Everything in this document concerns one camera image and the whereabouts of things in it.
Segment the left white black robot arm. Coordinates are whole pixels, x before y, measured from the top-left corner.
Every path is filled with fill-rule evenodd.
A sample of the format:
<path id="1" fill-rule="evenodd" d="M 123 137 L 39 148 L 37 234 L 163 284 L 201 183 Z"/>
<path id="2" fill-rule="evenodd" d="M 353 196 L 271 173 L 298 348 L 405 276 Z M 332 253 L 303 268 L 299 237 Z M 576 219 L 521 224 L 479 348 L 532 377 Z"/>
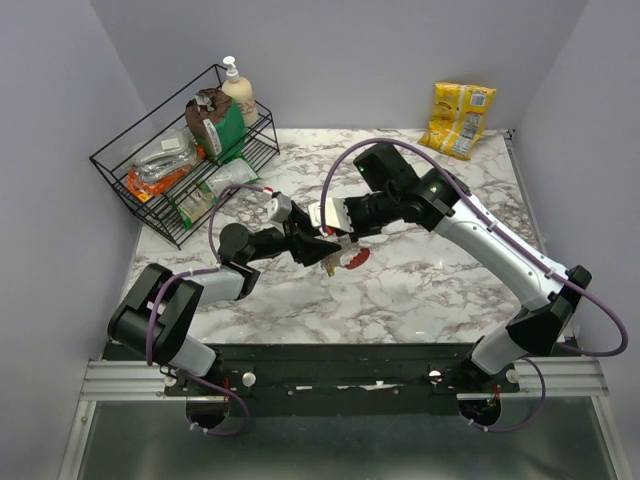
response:
<path id="1" fill-rule="evenodd" d="M 288 252 L 295 262 L 311 266 L 339 250 L 337 242 L 317 236 L 298 208 L 281 227 L 253 232 L 229 224 L 220 234 L 218 267 L 181 273 L 157 263 L 145 267 L 111 317 L 108 336 L 149 363 L 188 372 L 187 382 L 197 393 L 212 394 L 222 380 L 219 354 L 188 335 L 196 310 L 247 297 L 260 276 L 249 266 L 253 261 Z"/>

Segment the metal red key organizer plate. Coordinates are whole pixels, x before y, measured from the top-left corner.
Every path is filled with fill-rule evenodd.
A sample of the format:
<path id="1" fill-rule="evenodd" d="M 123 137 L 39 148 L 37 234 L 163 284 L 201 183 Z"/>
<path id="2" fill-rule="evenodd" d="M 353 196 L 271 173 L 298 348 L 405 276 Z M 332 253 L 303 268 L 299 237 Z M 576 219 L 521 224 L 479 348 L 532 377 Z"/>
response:
<path id="1" fill-rule="evenodd" d="M 324 258 L 320 265 L 329 277 L 333 277 L 337 269 L 354 270 L 362 266 L 370 257 L 371 251 L 353 242 L 349 236 L 336 239 L 339 246 L 337 252 Z"/>

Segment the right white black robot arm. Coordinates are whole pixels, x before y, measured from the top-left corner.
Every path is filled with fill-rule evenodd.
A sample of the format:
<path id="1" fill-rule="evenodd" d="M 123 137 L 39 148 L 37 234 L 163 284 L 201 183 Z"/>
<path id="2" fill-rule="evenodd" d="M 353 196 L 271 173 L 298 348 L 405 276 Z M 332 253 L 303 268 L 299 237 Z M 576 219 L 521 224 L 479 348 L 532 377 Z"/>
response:
<path id="1" fill-rule="evenodd" d="M 354 165 L 371 192 L 345 205 L 355 238 L 402 220 L 462 248 L 501 280 L 521 303 L 518 314 L 482 337 L 460 367 L 460 379 L 480 392 L 507 364 L 527 354 L 546 356 L 575 312 L 591 273 L 546 258 L 488 213 L 449 171 L 433 167 L 419 176 L 398 150 L 377 143 Z"/>

